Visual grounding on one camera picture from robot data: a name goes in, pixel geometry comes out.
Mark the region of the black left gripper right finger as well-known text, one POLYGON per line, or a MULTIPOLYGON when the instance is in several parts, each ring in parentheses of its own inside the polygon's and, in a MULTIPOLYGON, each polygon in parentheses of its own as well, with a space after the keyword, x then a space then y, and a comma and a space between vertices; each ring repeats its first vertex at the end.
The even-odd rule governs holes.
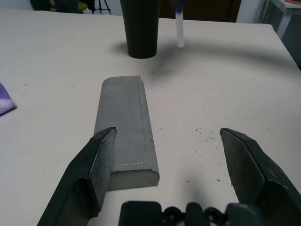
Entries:
POLYGON ((301 195, 283 170, 246 134, 222 128, 220 135, 238 201, 255 205, 269 226, 299 226, 301 195))

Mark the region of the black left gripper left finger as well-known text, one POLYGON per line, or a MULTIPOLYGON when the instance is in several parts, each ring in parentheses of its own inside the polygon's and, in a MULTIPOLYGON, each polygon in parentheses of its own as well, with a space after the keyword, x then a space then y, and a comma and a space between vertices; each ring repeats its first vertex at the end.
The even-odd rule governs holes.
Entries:
POLYGON ((66 168, 39 226, 86 226, 102 210, 117 130, 95 133, 66 168))

